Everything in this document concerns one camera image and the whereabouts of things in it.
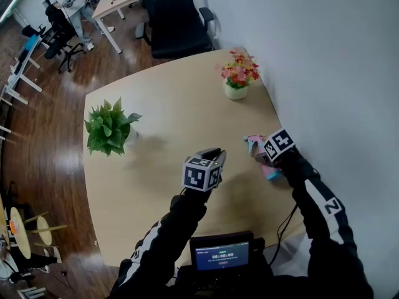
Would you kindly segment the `green potted plant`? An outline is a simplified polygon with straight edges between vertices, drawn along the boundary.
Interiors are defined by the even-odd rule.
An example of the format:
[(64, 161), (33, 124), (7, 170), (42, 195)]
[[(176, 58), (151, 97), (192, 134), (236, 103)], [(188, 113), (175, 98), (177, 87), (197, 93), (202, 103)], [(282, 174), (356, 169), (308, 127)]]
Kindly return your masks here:
[(133, 135), (132, 124), (140, 121), (142, 117), (136, 112), (126, 116), (122, 109), (121, 97), (113, 105), (104, 100), (102, 105), (92, 107), (89, 119), (84, 120), (89, 154), (93, 152), (100, 152), (106, 156), (112, 153), (119, 156), (125, 154), (125, 144), (128, 137)]

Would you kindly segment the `ceiling light tube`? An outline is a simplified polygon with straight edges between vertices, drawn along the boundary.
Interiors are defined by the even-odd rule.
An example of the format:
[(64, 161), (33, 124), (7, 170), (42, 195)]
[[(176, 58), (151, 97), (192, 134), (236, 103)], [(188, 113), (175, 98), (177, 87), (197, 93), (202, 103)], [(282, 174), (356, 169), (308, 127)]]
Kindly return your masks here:
[(10, 16), (14, 6), (17, 4), (18, 0), (12, 0), (7, 8), (2, 12), (1, 17), (0, 17), (0, 24), (3, 23), (7, 17)]

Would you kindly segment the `black office chair with headrest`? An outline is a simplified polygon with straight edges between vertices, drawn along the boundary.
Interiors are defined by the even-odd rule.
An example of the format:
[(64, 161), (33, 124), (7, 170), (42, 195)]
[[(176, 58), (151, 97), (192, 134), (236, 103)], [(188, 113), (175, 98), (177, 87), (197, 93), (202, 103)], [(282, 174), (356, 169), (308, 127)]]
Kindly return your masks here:
[(135, 29), (135, 38), (151, 47), (155, 59), (178, 59), (213, 49), (208, 34), (214, 15), (193, 0), (141, 0), (148, 22)]

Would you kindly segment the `person's left forearm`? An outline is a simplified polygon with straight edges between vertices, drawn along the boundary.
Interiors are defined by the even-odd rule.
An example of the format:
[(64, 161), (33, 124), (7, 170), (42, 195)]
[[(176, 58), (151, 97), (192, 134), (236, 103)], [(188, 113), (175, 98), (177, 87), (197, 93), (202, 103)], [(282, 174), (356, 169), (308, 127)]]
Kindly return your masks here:
[(206, 214), (211, 191), (184, 189), (171, 200), (170, 210), (139, 240), (129, 259), (122, 260), (118, 278), (107, 299), (159, 299), (178, 297), (175, 262)]

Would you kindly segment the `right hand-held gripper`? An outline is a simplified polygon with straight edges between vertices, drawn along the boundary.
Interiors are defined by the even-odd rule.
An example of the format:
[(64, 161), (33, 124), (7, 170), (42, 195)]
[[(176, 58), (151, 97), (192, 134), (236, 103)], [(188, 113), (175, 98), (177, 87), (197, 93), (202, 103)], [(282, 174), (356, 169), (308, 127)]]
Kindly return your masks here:
[(255, 155), (255, 160), (274, 167), (283, 153), (294, 146), (295, 143), (288, 132), (284, 128), (281, 128), (258, 143), (258, 153)]

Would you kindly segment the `round wooden stool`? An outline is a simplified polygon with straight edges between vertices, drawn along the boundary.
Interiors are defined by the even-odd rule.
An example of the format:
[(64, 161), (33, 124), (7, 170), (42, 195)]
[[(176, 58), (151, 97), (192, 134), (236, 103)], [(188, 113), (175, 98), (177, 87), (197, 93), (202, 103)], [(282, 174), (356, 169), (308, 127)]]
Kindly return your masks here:
[[(68, 227), (68, 225), (50, 226), (45, 218), (45, 216), (48, 214), (49, 214), (48, 212), (44, 212), (42, 214), (39, 214), (37, 216), (34, 216), (32, 218), (25, 219), (22, 221), (22, 223), (24, 224), (24, 227), (26, 228), (26, 232), (28, 234), (38, 234), (39, 235), (42, 243), (41, 244), (38, 243), (36, 245), (41, 246), (41, 247), (55, 246), (55, 244), (52, 243), (52, 231), (65, 229)], [(30, 229), (33, 222), (36, 223), (36, 226), (37, 226), (36, 229)]]

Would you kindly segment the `white desk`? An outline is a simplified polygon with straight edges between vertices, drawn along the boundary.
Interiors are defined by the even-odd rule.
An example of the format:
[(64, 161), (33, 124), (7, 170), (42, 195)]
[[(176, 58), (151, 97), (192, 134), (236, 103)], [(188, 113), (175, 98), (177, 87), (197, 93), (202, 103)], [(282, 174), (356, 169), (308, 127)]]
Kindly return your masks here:
[(29, 102), (16, 91), (16, 86), (20, 80), (22, 80), (38, 92), (42, 92), (42, 89), (34, 81), (24, 75), (24, 70), (28, 63), (32, 64), (38, 70), (41, 69), (41, 66), (31, 57), (33, 52), (35, 51), (35, 48), (41, 42), (42, 38), (40, 37), (40, 39), (36, 42), (34, 48), (32, 48), (30, 51), (26, 51), (23, 48), (21, 58), (17, 58), (16, 65), (11, 66), (11, 74), (7, 79), (7, 83), (2, 88), (2, 91), (0, 93), (0, 101), (3, 101), (9, 106), (12, 106), (12, 103), (4, 98), (5, 95), (9, 95), (12, 98), (20, 101), (21, 103), (28, 105)]

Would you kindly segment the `blue box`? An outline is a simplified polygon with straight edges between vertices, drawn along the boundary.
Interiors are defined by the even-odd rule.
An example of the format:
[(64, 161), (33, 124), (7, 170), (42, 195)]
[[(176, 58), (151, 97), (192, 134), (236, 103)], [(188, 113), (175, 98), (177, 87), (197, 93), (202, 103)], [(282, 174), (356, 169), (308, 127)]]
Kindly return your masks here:
[(32, 48), (34, 48), (36, 42), (40, 39), (37, 35), (32, 35), (29, 40), (26, 42), (24, 46), (24, 50), (30, 51)]

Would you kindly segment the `pink and blue toy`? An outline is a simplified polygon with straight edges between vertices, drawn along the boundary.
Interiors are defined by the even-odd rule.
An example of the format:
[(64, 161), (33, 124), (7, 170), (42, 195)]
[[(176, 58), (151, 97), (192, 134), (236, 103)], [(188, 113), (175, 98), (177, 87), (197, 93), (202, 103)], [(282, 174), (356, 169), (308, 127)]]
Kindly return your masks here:
[(281, 175), (281, 172), (271, 166), (265, 138), (263, 135), (249, 135), (244, 137), (244, 142), (248, 144), (248, 154), (260, 164), (264, 177), (268, 181), (273, 181)]

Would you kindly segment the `potted red and yellow flowers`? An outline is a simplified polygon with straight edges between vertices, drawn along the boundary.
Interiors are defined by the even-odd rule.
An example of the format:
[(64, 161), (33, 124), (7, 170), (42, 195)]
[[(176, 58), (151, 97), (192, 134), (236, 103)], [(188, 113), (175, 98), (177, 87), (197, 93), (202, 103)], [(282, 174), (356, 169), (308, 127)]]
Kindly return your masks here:
[(225, 95), (230, 100), (242, 100), (251, 82), (260, 79), (259, 65), (245, 50), (234, 48), (229, 53), (232, 60), (223, 65), (217, 64), (215, 69), (223, 79)]

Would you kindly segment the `light wooden table white legs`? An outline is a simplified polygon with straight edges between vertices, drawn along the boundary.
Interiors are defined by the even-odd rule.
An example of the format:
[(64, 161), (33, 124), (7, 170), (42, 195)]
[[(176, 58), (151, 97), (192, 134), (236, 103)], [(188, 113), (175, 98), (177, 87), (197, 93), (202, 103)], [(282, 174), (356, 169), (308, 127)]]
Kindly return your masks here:
[(211, 194), (197, 236), (251, 230), (266, 245), (293, 212), (284, 178), (269, 182), (248, 154), (244, 137), (267, 136), (281, 125), (261, 81), (246, 98), (226, 97), (217, 64), (228, 50), (207, 52), (157, 65), (112, 82), (85, 98), (85, 111), (104, 100), (120, 100), (136, 112), (133, 135), (123, 155), (83, 150), (87, 198), (103, 261), (117, 267), (164, 216), (181, 192), (183, 163), (207, 148), (227, 152), (222, 183)]

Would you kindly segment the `person's right forearm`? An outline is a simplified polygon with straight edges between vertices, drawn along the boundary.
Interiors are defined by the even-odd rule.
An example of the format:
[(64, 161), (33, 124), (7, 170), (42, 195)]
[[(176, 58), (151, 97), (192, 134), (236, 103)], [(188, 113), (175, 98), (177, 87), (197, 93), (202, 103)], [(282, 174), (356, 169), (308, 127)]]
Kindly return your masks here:
[(333, 243), (357, 255), (357, 245), (345, 206), (322, 182), (320, 174), (296, 148), (283, 153), (278, 166), (293, 188), (292, 197), (304, 218), (313, 244)]

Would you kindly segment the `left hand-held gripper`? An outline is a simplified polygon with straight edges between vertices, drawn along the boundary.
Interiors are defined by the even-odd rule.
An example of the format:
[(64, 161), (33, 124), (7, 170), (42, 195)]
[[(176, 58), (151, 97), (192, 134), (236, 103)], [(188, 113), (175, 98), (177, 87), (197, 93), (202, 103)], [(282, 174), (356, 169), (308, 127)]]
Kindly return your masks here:
[(208, 148), (198, 151), (196, 156), (187, 157), (183, 165), (182, 186), (201, 192), (214, 189), (221, 182), (227, 152)]

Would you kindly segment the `small black monitor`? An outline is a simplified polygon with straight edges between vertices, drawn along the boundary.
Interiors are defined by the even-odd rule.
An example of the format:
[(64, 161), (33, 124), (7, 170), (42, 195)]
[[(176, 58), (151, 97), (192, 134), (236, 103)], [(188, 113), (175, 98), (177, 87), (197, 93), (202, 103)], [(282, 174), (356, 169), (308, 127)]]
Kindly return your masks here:
[(191, 262), (197, 272), (246, 267), (251, 261), (254, 235), (250, 230), (232, 234), (192, 237)]

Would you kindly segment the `small wooden table white legs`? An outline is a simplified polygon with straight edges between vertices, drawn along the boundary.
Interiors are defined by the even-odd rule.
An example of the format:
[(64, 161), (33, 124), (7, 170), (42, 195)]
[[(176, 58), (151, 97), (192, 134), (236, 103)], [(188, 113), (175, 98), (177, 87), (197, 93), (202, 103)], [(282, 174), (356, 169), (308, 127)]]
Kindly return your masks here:
[(111, 45), (117, 51), (118, 54), (121, 54), (122, 50), (119, 48), (119, 46), (113, 39), (110, 31), (107, 29), (107, 26), (104, 24), (103, 18), (113, 12), (118, 12), (119, 16), (122, 19), (124, 19), (125, 16), (122, 13), (122, 8), (138, 1), (140, 0), (100, 0), (93, 13), (92, 18), (99, 25), (99, 27), (105, 34), (106, 38), (108, 39), (108, 41), (111, 43)]

